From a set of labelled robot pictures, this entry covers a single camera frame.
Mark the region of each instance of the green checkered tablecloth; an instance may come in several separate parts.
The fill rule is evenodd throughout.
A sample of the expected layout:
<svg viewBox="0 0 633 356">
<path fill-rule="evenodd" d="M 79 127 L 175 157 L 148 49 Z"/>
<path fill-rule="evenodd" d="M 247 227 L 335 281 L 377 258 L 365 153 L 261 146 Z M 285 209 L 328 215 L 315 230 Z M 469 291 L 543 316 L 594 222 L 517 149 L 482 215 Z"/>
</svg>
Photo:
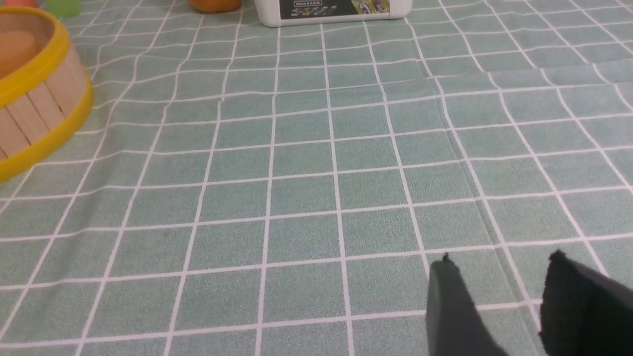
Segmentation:
<svg viewBox="0 0 633 356">
<path fill-rule="evenodd" d="M 633 286 L 632 0 L 82 3 L 94 111 L 0 185 L 0 355 L 426 355 L 447 251 L 538 355 L 551 252 Z"/>
</svg>

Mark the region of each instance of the basket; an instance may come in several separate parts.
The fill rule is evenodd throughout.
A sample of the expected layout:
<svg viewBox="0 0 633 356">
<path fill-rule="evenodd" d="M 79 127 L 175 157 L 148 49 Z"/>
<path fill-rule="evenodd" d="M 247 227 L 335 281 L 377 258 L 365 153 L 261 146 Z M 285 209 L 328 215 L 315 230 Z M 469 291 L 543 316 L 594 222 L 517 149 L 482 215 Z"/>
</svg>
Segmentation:
<svg viewBox="0 0 633 356">
<path fill-rule="evenodd" d="M 0 6 L 0 32 L 26 31 L 39 53 L 0 79 L 0 182 L 69 140 L 90 115 L 94 91 L 70 36 L 53 15 Z"/>
</svg>

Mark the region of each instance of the white bottle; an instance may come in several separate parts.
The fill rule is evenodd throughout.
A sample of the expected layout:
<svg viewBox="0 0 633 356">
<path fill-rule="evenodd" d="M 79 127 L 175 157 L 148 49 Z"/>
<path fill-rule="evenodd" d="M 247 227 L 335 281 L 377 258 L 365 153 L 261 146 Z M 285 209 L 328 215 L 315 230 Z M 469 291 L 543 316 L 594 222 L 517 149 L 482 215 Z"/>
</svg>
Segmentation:
<svg viewBox="0 0 633 356">
<path fill-rule="evenodd" d="M 268 27 L 403 18 L 412 0 L 255 0 Z"/>
</svg>

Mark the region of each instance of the white grid line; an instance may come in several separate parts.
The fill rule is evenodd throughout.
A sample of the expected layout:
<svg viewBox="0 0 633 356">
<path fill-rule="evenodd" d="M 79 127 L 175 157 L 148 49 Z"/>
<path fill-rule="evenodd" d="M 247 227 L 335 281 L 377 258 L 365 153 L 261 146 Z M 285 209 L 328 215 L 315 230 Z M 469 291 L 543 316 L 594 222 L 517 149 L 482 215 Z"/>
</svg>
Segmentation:
<svg viewBox="0 0 633 356">
<path fill-rule="evenodd" d="M 444 8 L 444 11 L 446 12 L 446 14 L 448 16 L 448 11 L 445 8 Z M 412 26 L 410 26 L 410 28 L 411 28 L 411 33 L 415 36 L 416 35 L 415 34 L 415 29 Z M 416 46 L 417 46 L 417 49 L 418 49 L 418 54 L 420 56 L 420 59 L 422 60 L 422 63 L 424 64 L 424 67 L 425 67 L 426 71 L 430 74 L 431 73 L 430 68 L 429 68 L 427 62 L 424 60 L 424 55 L 422 53 L 422 49 L 420 48 L 419 43 L 416 42 Z M 470 50 L 470 46 L 468 44 L 467 44 L 467 46 L 468 46 L 468 50 L 472 53 L 472 51 Z M 435 81 L 436 81 L 438 89 L 440 90 L 440 93 L 444 94 L 444 89 L 442 88 L 442 85 L 439 82 L 439 80 L 435 79 Z M 515 281 L 518 284 L 518 287 L 519 287 L 519 290 L 521 292 L 521 295 L 523 296 L 523 299 L 527 301 L 527 300 L 529 300 L 529 294 L 527 292 L 527 288 L 525 287 L 525 284 L 523 283 L 523 279 L 522 279 L 522 277 L 521 277 L 521 275 L 520 275 L 520 273 L 518 271 L 518 268 L 517 268 L 516 264 L 514 263 L 514 259 L 512 257 L 512 254 L 510 253 L 510 249 L 508 248 L 508 245 L 506 244 L 505 238 L 503 237 L 503 235 L 501 233 L 501 228 L 499 227 L 498 223 L 496 222 L 496 219 L 495 219 L 494 215 L 492 214 L 492 210 L 490 208 L 490 204 L 488 204 L 488 199 L 485 198 L 484 190 L 483 190 L 483 188 L 481 186 L 481 183 L 479 182 L 479 178 L 477 177 L 477 174 L 475 173 L 475 169 L 473 168 L 472 162 L 468 158 L 467 152 L 466 152 L 464 146 L 461 143 L 461 139 L 460 139 L 459 135 L 457 135 L 457 132 L 454 130 L 453 122 L 451 121 L 451 118 L 450 118 L 449 113 L 448 113 L 448 106 L 446 104 L 446 97 L 442 96 L 441 102 L 442 102 L 442 109 L 443 109 L 443 112 L 444 112 L 444 118 L 446 119 L 446 121 L 447 121 L 447 123 L 448 123 L 448 125 L 449 125 L 449 127 L 450 127 L 450 129 L 451 129 L 451 131 L 453 133 L 454 140 L 455 140 L 457 146 L 459 147 L 459 151 L 461 153 L 461 156 L 463 157 L 463 159 L 466 160 L 465 163 L 466 163 L 466 165 L 468 167 L 468 171 L 470 172 L 471 178 L 473 179 L 475 187 L 477 188 L 477 192 L 478 192 L 479 196 L 482 199 L 482 202 L 484 204 L 484 208 L 485 208 L 486 213 L 488 214 L 488 217 L 489 217 L 490 222 L 492 224 L 492 228 L 494 229 L 494 232 L 496 233 L 497 238 L 499 239 L 499 242 L 501 244 L 501 249 L 503 250 L 503 252 L 504 252 L 504 254 L 506 256 L 506 259 L 508 261 L 508 264 L 510 265 L 510 269 L 512 271 L 512 274 L 513 274 L 513 277 L 514 277 Z M 540 320 L 539 320 L 539 316 L 538 316 L 538 314 L 536 312 L 536 309 L 534 308 L 533 305 L 529 305 L 528 307 L 529 307 L 530 315 L 532 316 L 534 324 L 536 325 L 536 328 L 540 329 L 541 323 L 540 323 Z"/>
<path fill-rule="evenodd" d="M 496 84 L 494 83 L 494 79 L 492 78 L 492 75 L 489 75 L 489 77 L 490 77 L 490 81 L 496 86 Z M 503 111 L 506 113 L 506 116 L 508 117 L 508 119 L 510 119 L 510 122 L 512 122 L 512 124 L 514 124 L 515 120 L 512 117 L 512 114 L 510 113 L 510 111 L 508 110 L 508 107 L 506 106 L 506 101 L 505 101 L 505 98 L 503 97 L 503 94 L 499 93 L 499 99 L 501 100 L 501 105 L 503 107 Z M 600 261 L 600 259 L 598 258 L 598 254 L 593 249 L 593 247 L 589 243 L 589 240 L 587 240 L 584 232 L 580 228 L 580 225 L 578 225 L 578 222 L 576 221 L 576 219 L 573 217 L 572 213 L 567 208 L 567 204 L 563 201 L 562 195 L 558 192 L 558 188 L 556 188 L 556 185 L 554 184 L 554 182 L 550 178 L 549 174 L 547 173 L 547 171 L 545 170 L 545 168 L 541 164 L 540 159 L 536 156 L 534 150 L 532 149 L 532 146 L 527 142 L 525 136 L 523 135 L 523 132 L 521 131 L 521 129 L 518 126 L 515 125 L 514 129 L 517 132 L 519 138 L 521 139 L 521 142 L 523 142 L 523 145 L 525 146 L 525 148 L 527 148 L 527 150 L 530 152 L 530 156 L 534 160 L 534 163 L 538 167 L 538 169 L 541 172 L 542 176 L 545 178 L 545 181 L 548 183 L 549 188 L 554 192 L 554 196 L 556 197 L 556 200 L 557 200 L 559 206 L 563 210 L 563 213 L 565 214 L 565 216 L 567 217 L 567 219 L 569 220 L 569 222 L 573 226 L 574 230 L 576 230 L 576 233 L 583 239 L 585 247 L 587 248 L 587 251 L 589 252 L 591 258 L 596 263 L 596 266 L 598 267 L 598 270 L 603 275 L 608 276 L 609 274 L 607 273 L 606 268 L 603 265 L 602 261 Z"/>
<path fill-rule="evenodd" d="M 367 24 L 365 23 L 365 33 L 367 35 L 367 41 L 370 42 L 369 29 L 367 28 Z M 413 223 L 413 232 L 415 233 L 415 239 L 418 243 L 418 247 L 420 249 L 420 256 L 422 256 L 422 265 L 424 267 L 424 274 L 429 278 L 430 276 L 430 265 L 429 260 L 424 253 L 424 242 L 422 240 L 422 233 L 420 232 L 420 225 L 418 224 L 418 218 L 415 214 L 415 209 L 413 208 L 413 199 L 411 198 L 411 192 L 409 190 L 409 184 L 406 180 L 406 175 L 404 174 L 404 168 L 402 163 L 402 158 L 400 157 L 400 151 L 398 150 L 398 144 L 396 142 L 396 136 L 394 136 L 393 125 L 391 122 L 391 116 L 389 114 L 389 106 L 387 105 L 387 93 L 385 92 L 385 88 L 380 81 L 380 74 L 378 72 L 378 66 L 375 64 L 376 58 L 373 55 L 373 49 L 369 47 L 369 53 L 372 57 L 373 65 L 373 73 L 380 86 L 380 91 L 382 93 L 382 102 L 385 110 L 385 118 L 387 120 L 387 127 L 389 128 L 389 136 L 391 138 L 391 145 L 394 150 L 394 155 L 396 156 L 396 162 L 398 165 L 398 173 L 400 176 L 400 181 L 402 183 L 402 187 L 404 189 L 404 196 L 406 198 L 406 202 L 409 208 L 409 215 L 411 217 L 411 222 Z"/>
<path fill-rule="evenodd" d="M 530 300 L 529 305 L 539 305 L 542 303 L 542 300 L 535 299 Z M 488 311 L 488 310 L 508 310 L 508 309 L 517 309 L 525 307 L 526 303 L 524 302 L 515 302 L 515 303 L 499 303 L 499 304 L 483 304 L 477 305 L 477 310 L 479 311 Z M 384 313 L 374 313 L 374 314 L 357 314 L 352 315 L 352 321 L 364 321 L 364 320 L 374 320 L 374 319 L 388 319 L 388 318 L 397 318 L 397 317 L 421 317 L 426 314 L 426 310 L 407 310 L 401 312 L 384 312 Z M 323 317 L 323 318 L 315 318 L 315 319 L 300 319 L 300 320 L 292 320 L 292 321 L 283 321 L 283 322 L 266 322 L 262 325 L 263 328 L 271 328 L 271 327 L 282 327 L 282 326 L 302 326 L 302 325 L 316 325 L 316 324 L 326 324 L 326 323 L 334 323 L 334 322 L 344 322 L 348 319 L 345 316 L 340 317 Z M 238 325 L 238 326 L 220 326 L 220 327 L 207 327 L 203 329 L 188 329 L 188 330 L 178 330 L 174 332 L 174 336 L 190 336 L 190 335 L 200 335 L 200 334 L 215 334 L 215 333 L 224 333 L 227 331 L 246 331 L 246 330 L 257 330 L 259 324 L 247 324 L 247 325 Z M 98 338 L 91 338 L 86 340 L 87 343 L 104 343 L 104 342 L 112 342 L 112 341 L 132 341 L 132 340 L 148 340 L 148 339 L 156 339 L 156 338 L 165 338 L 168 336 L 167 332 L 157 332 L 157 333 L 146 333 L 146 334 L 134 334 L 134 335 L 121 335 L 121 336 L 102 336 Z M 45 347 L 45 346 L 63 346 L 63 345 L 76 345 L 81 342 L 79 339 L 66 339 L 66 340 L 55 340 L 55 341 L 37 341 L 33 343 L 0 343 L 1 349 L 24 349 L 24 348 L 32 348 L 32 347 Z"/>
<path fill-rule="evenodd" d="M 595 241 L 614 241 L 614 240 L 631 239 L 631 238 L 633 238 L 633 232 L 626 233 L 626 234 L 585 236 L 585 237 L 549 239 L 549 240 L 539 240 L 539 241 L 508 241 L 506 242 L 506 245 L 512 248 L 530 248 L 530 247 L 538 247 L 538 246 L 571 245 L 575 243 L 584 243 L 585 240 L 595 242 Z M 433 249 L 427 248 L 424 251 L 424 253 L 426 255 L 439 256 L 439 255 L 443 255 L 444 253 L 498 250 L 501 248 L 502 248 L 502 245 L 498 243 L 498 244 L 493 244 L 493 245 L 473 245 L 473 246 L 445 247 L 445 248 L 433 248 Z M 402 251 L 402 252 L 373 253 L 369 255 L 348 255 L 348 256 L 345 256 L 344 258 L 332 257 L 332 258 L 319 258 L 315 260 L 293 260 L 293 261 L 286 261 L 286 262 L 270 262 L 270 263 L 267 263 L 266 266 L 267 268 L 272 269 L 272 268 L 277 268 L 277 267 L 343 263 L 343 262 L 349 262 L 349 261 L 371 260 L 371 259 L 378 259 L 378 258 L 414 257 L 414 256 L 420 256 L 420 255 L 421 255 L 420 250 L 413 250 L 413 251 Z M 212 268 L 212 269 L 163 272 L 163 273 L 154 273 L 154 274 L 133 274 L 129 276 L 110 276 L 107 278 L 103 278 L 103 277 L 64 278 L 58 281 L 34 283 L 34 284 L 31 284 L 30 286 L 27 286 L 26 284 L 0 286 L 0 291 L 16 291 L 16 290 L 22 290 L 25 288 L 30 288 L 30 289 L 50 288 L 53 286 L 59 286 L 63 284 L 101 283 L 103 281 L 110 283 L 110 282 L 122 282 L 122 281 L 139 281 L 143 279 L 156 279 L 156 278 L 169 278 L 169 277 L 182 277 L 182 276 L 200 276 L 200 275 L 214 274 L 214 273 L 260 270 L 262 266 L 263 266 L 262 264 L 240 265 L 240 266 L 233 266 L 233 267 L 218 267 L 218 268 Z"/>
<path fill-rule="evenodd" d="M 198 28 L 196 30 L 196 34 L 194 35 L 194 39 L 193 39 L 193 43 L 195 43 L 196 38 L 198 36 L 199 33 L 199 29 L 200 26 L 202 25 L 203 21 L 204 21 L 204 17 L 202 15 L 199 16 L 200 17 L 200 21 L 198 23 Z M 178 70 L 180 69 L 180 67 L 182 65 L 185 64 L 185 62 L 187 61 L 187 59 L 191 56 L 191 52 L 194 48 L 193 43 L 190 45 L 189 47 L 189 52 L 187 53 L 187 58 L 182 61 L 179 65 L 179 67 L 176 69 L 176 72 L 178 72 Z M 173 94 L 172 94 L 172 99 L 176 98 L 176 95 L 178 93 L 178 75 L 176 74 L 176 78 L 175 78 L 175 82 L 173 85 Z M 163 109 L 163 115 L 164 115 L 164 119 L 162 121 L 165 121 L 165 119 L 167 118 L 167 110 L 169 109 L 170 104 L 167 104 L 164 109 Z M 209 159 L 207 160 L 207 164 L 206 164 L 206 168 L 204 170 L 204 181 L 206 182 L 209 178 L 209 174 L 211 172 L 211 159 L 213 158 L 213 145 L 215 144 L 215 141 L 218 137 L 217 135 L 218 129 L 216 127 L 215 132 L 213 133 L 213 139 L 211 141 L 211 149 L 209 152 Z M 160 133 L 156 133 L 156 139 L 158 141 L 158 137 L 160 136 Z M 178 284 L 178 290 L 176 291 L 176 297 L 174 298 L 174 302 L 173 302 L 173 307 L 172 307 L 172 316 L 170 318 L 170 322 L 169 322 L 169 335 L 167 336 L 167 340 L 165 341 L 165 349 L 163 351 L 163 356 L 169 356 L 169 352 L 171 350 L 172 347 L 172 340 L 173 340 L 173 331 L 176 328 L 176 321 L 177 321 L 177 317 L 178 317 L 178 311 L 179 311 L 179 307 L 180 307 L 180 299 L 182 298 L 182 291 L 184 289 L 185 286 L 185 280 L 186 280 L 186 272 L 189 270 L 189 261 L 191 261 L 191 252 L 193 250 L 193 246 L 194 246 L 194 240 L 196 238 L 196 232 L 197 232 L 197 222 L 200 221 L 200 215 L 202 212 L 202 205 L 203 205 L 203 201 L 204 201 L 204 192 L 206 191 L 206 186 L 202 186 L 202 188 L 200 189 L 200 195 L 198 196 L 198 201 L 197 201 L 197 206 L 196 206 L 196 215 L 194 217 L 194 225 L 193 228 L 191 229 L 191 235 L 189 236 L 189 242 L 187 244 L 187 252 L 185 253 L 185 260 L 182 266 L 182 270 L 183 270 L 183 274 L 182 277 L 180 277 L 180 282 Z"/>
<path fill-rule="evenodd" d="M 275 62 L 275 85 L 274 90 L 277 92 L 279 88 L 279 50 L 281 28 L 277 29 L 277 61 Z M 261 355 L 261 342 L 263 339 L 264 325 L 264 308 L 266 303 L 266 264 L 268 263 L 268 239 L 270 237 L 270 216 L 272 210 L 272 189 L 273 189 L 273 171 L 275 163 L 275 128 L 277 127 L 277 95 L 272 98 L 272 124 L 270 133 L 270 156 L 268 157 L 268 178 L 266 179 L 266 217 L 264 221 L 264 241 L 261 252 L 261 274 L 260 274 L 260 293 L 257 302 L 257 331 L 255 334 L 255 356 Z"/>
<path fill-rule="evenodd" d="M 158 36 L 160 35 L 160 31 L 161 29 L 165 26 L 165 23 L 167 21 L 167 16 L 169 13 L 171 13 L 171 10 L 173 9 L 173 7 L 176 4 L 176 0 L 172 1 L 172 6 L 170 7 L 170 9 L 167 11 L 166 15 L 165 15 L 165 19 L 163 20 L 163 22 L 161 23 L 160 27 L 158 28 L 156 35 L 154 36 L 154 39 L 152 41 L 152 43 L 155 43 L 156 40 L 158 39 Z M 137 64 L 138 64 L 138 58 L 134 61 L 134 74 L 133 74 L 133 78 L 136 78 L 136 74 L 137 74 Z M 130 84 L 128 86 L 127 89 L 130 89 L 132 87 L 132 84 Z M 161 120 L 161 122 L 164 122 L 167 118 L 167 110 L 166 108 L 163 109 L 163 118 Z M 134 189 L 134 192 L 132 193 L 132 197 L 130 198 L 130 201 L 128 202 L 127 208 L 125 210 L 125 215 L 123 216 L 123 222 L 121 223 L 121 227 L 125 227 L 127 225 L 127 221 L 130 218 L 130 214 L 132 213 L 132 206 L 134 205 L 134 200 L 136 199 L 136 196 L 139 194 L 139 189 L 138 187 L 140 187 L 142 185 L 143 182 L 143 178 L 145 176 L 145 173 L 147 172 L 147 166 L 149 165 L 149 161 L 151 159 L 152 156 L 152 152 L 154 151 L 157 143 L 158 143 L 158 138 L 160 137 L 160 133 L 162 131 L 162 127 L 159 127 L 158 130 L 156 131 L 156 135 L 154 137 L 154 141 L 152 142 L 151 148 L 149 150 L 149 153 L 147 154 L 147 158 L 145 159 L 145 162 L 143 164 L 143 168 L 141 169 L 141 174 L 137 180 L 136 183 L 136 189 Z M 120 231 L 118 233 L 118 236 L 116 237 L 116 241 L 114 244 L 114 247 L 112 247 L 112 252 L 110 253 L 110 257 L 108 258 L 108 264 L 106 265 L 106 270 L 104 272 L 104 277 L 108 277 L 110 275 L 110 271 L 112 270 L 112 266 L 114 265 L 114 261 L 116 258 L 116 253 L 118 251 L 119 246 L 121 245 L 121 240 L 123 238 L 123 231 Z M 92 304 L 92 308 L 90 309 L 90 312 L 88 314 L 88 319 L 86 320 L 85 324 L 84 324 L 84 328 L 82 330 L 82 336 L 81 336 L 81 341 L 75 351 L 75 356 L 80 356 L 82 350 L 84 349 L 84 345 L 85 345 L 85 339 L 87 339 L 88 337 L 88 332 L 90 331 L 90 326 L 92 325 L 92 322 L 94 320 L 94 317 L 97 313 L 97 308 L 99 307 L 99 302 L 101 301 L 101 297 L 103 296 L 103 292 L 105 290 L 106 287 L 106 283 L 102 282 L 99 285 L 99 289 L 97 290 L 97 295 L 95 296 L 94 299 L 94 303 Z"/>
<path fill-rule="evenodd" d="M 349 281 L 348 281 L 348 265 L 347 265 L 347 253 L 345 251 L 345 236 L 343 235 L 343 216 L 342 216 L 342 206 L 341 206 L 341 187 L 339 185 L 339 167 L 338 161 L 336 158 L 336 145 L 334 144 L 334 121 L 332 119 L 332 101 L 330 98 L 330 76 L 327 70 L 327 53 L 325 50 L 325 32 L 323 31 L 323 25 L 319 25 L 321 30 L 321 46 L 323 49 L 323 64 L 325 67 L 325 99 L 327 101 L 327 123 L 328 130 L 330 134 L 330 154 L 332 157 L 332 170 L 334 176 L 334 200 L 336 206 L 336 226 L 339 238 L 339 254 L 341 256 L 341 277 L 343 284 L 343 304 L 345 307 L 345 316 L 346 316 L 346 331 L 347 331 L 347 339 L 348 339 L 348 355 L 354 356 L 356 354 L 356 350 L 354 348 L 354 329 L 353 323 L 351 320 L 352 312 L 351 312 L 351 302 L 349 299 Z"/>
</svg>

